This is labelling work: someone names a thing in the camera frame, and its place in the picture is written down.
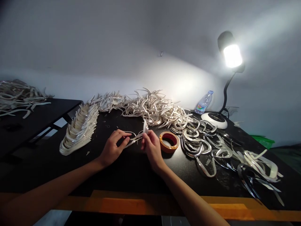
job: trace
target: lamp base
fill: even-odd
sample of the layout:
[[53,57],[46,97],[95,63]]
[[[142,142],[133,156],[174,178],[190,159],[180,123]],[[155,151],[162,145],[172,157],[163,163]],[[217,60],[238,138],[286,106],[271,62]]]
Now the lamp base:
[[212,125],[217,126],[219,129],[225,129],[228,126],[224,117],[217,113],[204,113],[201,115],[201,118],[207,120]]

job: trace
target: lamp light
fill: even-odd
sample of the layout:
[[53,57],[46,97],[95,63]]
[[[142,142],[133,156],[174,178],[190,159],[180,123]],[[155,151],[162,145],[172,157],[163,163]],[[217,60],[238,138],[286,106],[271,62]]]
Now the lamp light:
[[231,68],[234,72],[233,75],[227,81],[224,88],[224,104],[222,109],[218,113],[204,113],[201,118],[211,122],[214,126],[220,129],[225,129],[228,126],[227,121],[222,116],[222,111],[226,107],[227,103],[227,88],[236,73],[242,73],[245,70],[245,64],[242,60],[239,46],[237,45],[232,33],[230,31],[225,31],[220,34],[217,39],[217,44],[222,56],[225,59],[225,64],[227,67]]

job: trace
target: tape roll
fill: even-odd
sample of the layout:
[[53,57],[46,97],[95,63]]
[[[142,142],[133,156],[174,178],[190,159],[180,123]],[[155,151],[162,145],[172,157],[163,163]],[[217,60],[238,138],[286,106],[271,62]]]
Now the tape roll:
[[[174,146],[168,146],[163,143],[163,138],[170,139],[175,145]],[[179,139],[176,135],[174,135],[171,132],[163,132],[160,134],[160,144],[161,144],[161,150],[166,153],[174,153],[176,149],[179,147]]]

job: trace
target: bottle label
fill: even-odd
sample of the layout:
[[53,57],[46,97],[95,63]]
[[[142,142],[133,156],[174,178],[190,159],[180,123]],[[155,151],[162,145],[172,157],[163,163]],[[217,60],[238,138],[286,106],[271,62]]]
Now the bottle label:
[[198,106],[197,106],[197,109],[198,109],[199,111],[202,111],[202,112],[205,112],[206,108],[207,108],[207,106],[204,106],[204,105],[198,105]]

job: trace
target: plastic bottle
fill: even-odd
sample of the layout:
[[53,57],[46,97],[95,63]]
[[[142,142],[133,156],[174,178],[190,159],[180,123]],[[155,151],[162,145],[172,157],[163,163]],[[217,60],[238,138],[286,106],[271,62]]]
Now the plastic bottle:
[[203,96],[203,98],[198,102],[198,105],[194,110],[195,113],[198,113],[200,115],[205,113],[207,107],[211,103],[212,94],[213,94],[213,91],[209,90],[208,93],[205,96]]

